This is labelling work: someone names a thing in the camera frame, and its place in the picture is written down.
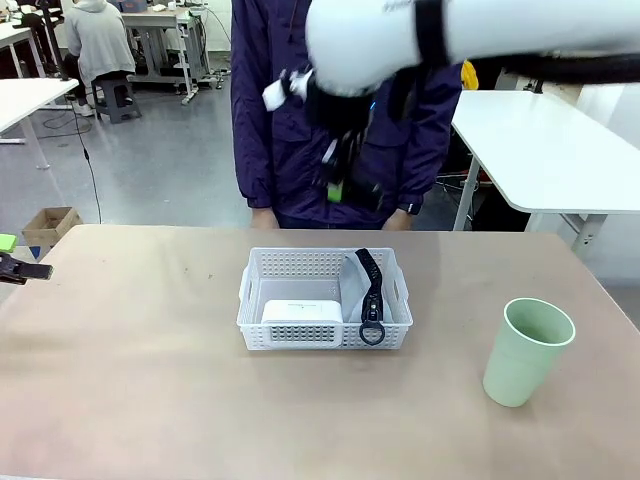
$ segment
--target black clamp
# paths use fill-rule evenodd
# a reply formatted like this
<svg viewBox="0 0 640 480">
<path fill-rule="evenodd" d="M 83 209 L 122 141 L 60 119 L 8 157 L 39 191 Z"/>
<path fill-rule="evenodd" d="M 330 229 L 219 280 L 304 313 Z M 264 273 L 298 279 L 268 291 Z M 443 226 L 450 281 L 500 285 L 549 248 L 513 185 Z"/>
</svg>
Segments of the black clamp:
<svg viewBox="0 0 640 480">
<path fill-rule="evenodd" d="M 51 265 L 22 262 L 8 253 L 0 253 L 0 283 L 24 285 L 31 279 L 49 280 L 52 273 Z"/>
</svg>

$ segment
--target black watch strap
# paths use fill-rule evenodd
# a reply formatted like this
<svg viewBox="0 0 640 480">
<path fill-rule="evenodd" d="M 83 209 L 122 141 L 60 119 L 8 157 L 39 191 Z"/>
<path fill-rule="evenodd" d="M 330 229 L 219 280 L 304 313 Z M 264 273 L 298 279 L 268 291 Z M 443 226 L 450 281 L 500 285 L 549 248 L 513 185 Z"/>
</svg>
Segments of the black watch strap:
<svg viewBox="0 0 640 480">
<path fill-rule="evenodd" d="M 420 213 L 420 209 L 422 208 L 422 204 L 419 203 L 400 203 L 398 204 L 398 208 L 400 210 L 404 210 L 409 215 L 417 215 Z"/>
<path fill-rule="evenodd" d="M 378 264 L 366 248 L 356 251 L 356 256 L 364 267 L 371 281 L 371 287 L 362 301 L 362 324 L 360 325 L 360 338 L 367 345 L 376 346 L 382 343 L 385 337 L 382 304 L 382 272 Z"/>
</svg>

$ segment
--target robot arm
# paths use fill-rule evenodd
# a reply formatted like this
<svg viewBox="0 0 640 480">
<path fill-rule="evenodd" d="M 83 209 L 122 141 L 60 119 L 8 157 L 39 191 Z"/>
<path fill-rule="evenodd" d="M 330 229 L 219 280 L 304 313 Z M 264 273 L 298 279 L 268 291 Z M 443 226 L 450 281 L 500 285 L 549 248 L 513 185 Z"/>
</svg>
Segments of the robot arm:
<svg viewBox="0 0 640 480">
<path fill-rule="evenodd" d="M 313 0 L 306 42 L 312 70 L 283 72 L 265 89 L 267 110 L 302 97 L 309 121 L 334 139 L 322 158 L 328 198 L 375 210 L 379 188 L 351 170 L 384 80 L 395 75 L 406 97 L 407 76 L 418 69 L 499 57 L 508 70 L 541 80 L 640 82 L 640 1 Z M 553 51 L 588 54 L 536 55 Z M 398 107 L 390 104 L 390 117 Z"/>
<path fill-rule="evenodd" d="M 640 2 L 314 0 L 306 39 L 318 86 L 334 95 L 357 96 L 422 63 L 439 67 L 467 58 L 554 50 L 640 53 Z M 576 82 L 591 83 L 593 66 L 604 63 L 602 57 L 589 59 L 591 71 L 581 67 Z M 635 68 L 633 78 L 640 79 L 637 60 L 634 65 L 628 57 L 619 60 Z M 600 80 L 596 83 L 620 78 Z"/>
</svg>

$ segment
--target desk leg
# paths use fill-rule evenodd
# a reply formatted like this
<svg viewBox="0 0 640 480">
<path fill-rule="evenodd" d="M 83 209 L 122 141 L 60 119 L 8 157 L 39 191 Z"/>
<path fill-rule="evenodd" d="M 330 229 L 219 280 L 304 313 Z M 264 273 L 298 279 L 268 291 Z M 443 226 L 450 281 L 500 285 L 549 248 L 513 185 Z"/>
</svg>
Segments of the desk leg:
<svg viewBox="0 0 640 480">
<path fill-rule="evenodd" d="M 469 175 L 467 175 L 467 180 L 464 183 L 464 189 L 462 190 L 458 213 L 456 213 L 456 221 L 453 224 L 454 230 L 464 230 L 464 226 L 467 224 L 467 215 L 469 214 L 469 207 L 471 206 L 473 192 L 476 189 L 476 180 L 478 179 L 479 171 L 480 163 L 474 156 L 473 160 L 471 160 L 471 166 L 469 167 Z"/>
<path fill-rule="evenodd" d="M 20 60 L 18 60 L 18 55 L 16 55 L 16 49 L 13 46 L 13 43 L 9 45 L 9 50 L 11 50 L 11 58 L 13 59 L 13 65 L 16 67 L 16 72 L 18 73 L 18 78 L 22 78 L 22 69 L 20 68 Z M 0 136 L 0 145 L 24 145 L 24 138 L 2 138 Z"/>
<path fill-rule="evenodd" d="M 46 170 L 47 174 L 51 178 L 51 184 L 53 185 L 53 189 L 56 191 L 58 198 L 60 200 L 60 205 L 66 205 L 64 201 L 64 197 L 62 196 L 62 191 L 58 186 L 58 182 L 56 182 L 53 173 L 49 169 L 50 165 L 47 163 L 47 159 L 44 156 L 42 148 L 40 147 L 40 142 L 38 141 L 38 137 L 36 137 L 36 132 L 33 130 L 33 125 L 31 124 L 31 120 L 29 117 L 25 117 L 20 121 L 20 126 L 22 127 L 22 131 L 24 132 L 24 136 L 27 137 L 27 145 L 31 148 L 31 152 L 36 159 L 36 168 L 38 170 Z"/>
<path fill-rule="evenodd" d="M 532 213 L 529 217 L 529 221 L 527 222 L 527 227 L 524 229 L 525 232 L 537 232 L 540 229 L 540 224 L 542 223 L 542 219 L 544 218 L 543 213 Z"/>
<path fill-rule="evenodd" d="M 156 75 L 160 75 L 159 66 L 156 65 L 151 50 L 149 30 L 140 30 L 140 42 L 142 43 L 142 53 L 144 54 L 144 59 L 147 62 L 147 69 L 149 70 L 149 73 L 153 72 Z"/>
<path fill-rule="evenodd" d="M 166 46 L 162 40 L 161 30 L 149 30 L 149 45 L 151 47 L 151 55 L 153 56 L 153 64 L 156 65 L 159 70 L 169 63 L 169 57 L 167 56 Z"/>
<path fill-rule="evenodd" d="M 589 245 L 596 238 L 598 232 L 602 228 L 607 215 L 591 214 L 587 215 L 587 219 L 582 224 L 582 228 L 578 232 L 575 242 L 571 246 L 571 250 L 580 258 L 583 258 L 589 250 Z"/>
<path fill-rule="evenodd" d="M 38 48 L 36 47 L 36 42 L 33 39 L 33 35 L 29 33 L 29 47 L 31 48 L 31 55 L 33 56 L 33 61 L 36 62 L 36 70 L 38 70 L 38 76 L 40 78 L 45 78 L 46 75 L 44 73 L 44 68 L 42 67 L 42 60 L 40 60 L 40 55 L 38 54 Z"/>
<path fill-rule="evenodd" d="M 38 137 L 36 136 L 36 132 L 33 130 L 33 125 L 31 124 L 29 117 L 25 117 L 21 120 L 20 126 L 22 127 L 22 132 L 27 139 L 27 145 L 29 145 L 33 151 L 33 156 L 36 159 L 36 168 L 38 170 L 47 170 L 50 165 L 44 157 L 42 148 L 40 148 L 40 142 L 38 142 Z"/>
<path fill-rule="evenodd" d="M 9 45 L 9 50 L 11 50 L 11 58 L 13 59 L 13 65 L 16 67 L 18 78 L 24 78 L 24 75 L 22 75 L 22 68 L 20 68 L 20 60 L 18 60 L 18 55 L 16 54 L 16 49 L 13 46 L 13 43 Z"/>
<path fill-rule="evenodd" d="M 178 41 L 180 39 L 184 40 L 184 46 L 185 48 L 187 48 L 187 41 L 189 40 L 189 28 L 188 27 L 183 27 L 183 28 L 184 30 L 180 28 L 179 24 L 176 27 L 176 31 L 178 32 Z M 187 87 L 187 96 L 182 99 L 181 103 L 182 105 L 187 105 L 191 101 L 191 99 L 196 96 L 196 93 L 198 93 L 198 84 L 191 83 L 191 78 L 189 77 L 189 70 L 187 68 L 187 61 L 184 56 L 184 51 L 182 50 L 182 45 L 180 45 L 180 50 L 178 50 L 178 57 L 180 58 L 180 65 L 182 65 L 182 73 L 184 74 L 184 82 Z"/>
<path fill-rule="evenodd" d="M 51 57 L 53 58 L 53 63 L 56 64 L 56 67 L 60 68 L 60 65 L 58 65 L 58 60 L 56 59 L 56 55 L 54 53 L 55 50 L 53 49 L 53 44 L 51 43 L 51 37 L 49 37 L 49 30 L 47 28 L 45 28 L 44 31 L 45 31 L 45 33 L 47 35 L 47 43 L 49 44 L 49 51 L 51 52 Z"/>
</svg>

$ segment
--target jacket sleeve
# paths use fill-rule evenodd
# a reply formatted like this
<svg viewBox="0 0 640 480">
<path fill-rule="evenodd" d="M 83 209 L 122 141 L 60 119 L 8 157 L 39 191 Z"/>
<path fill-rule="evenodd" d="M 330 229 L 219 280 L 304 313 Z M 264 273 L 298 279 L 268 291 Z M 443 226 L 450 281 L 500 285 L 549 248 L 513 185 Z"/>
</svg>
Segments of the jacket sleeve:
<svg viewBox="0 0 640 480">
<path fill-rule="evenodd" d="M 418 92 L 398 203 L 421 205 L 449 150 L 451 121 L 462 92 L 460 65 L 437 71 Z"/>
<path fill-rule="evenodd" d="M 76 22 L 73 18 L 69 18 L 69 15 L 67 14 L 64 25 L 67 33 L 67 49 L 71 55 L 79 57 L 82 44 L 80 43 L 80 36 L 76 30 Z"/>
<path fill-rule="evenodd" d="M 231 116 L 236 177 L 251 208 L 271 206 L 271 125 L 262 101 L 270 83 L 266 12 L 261 0 L 233 0 Z"/>
</svg>

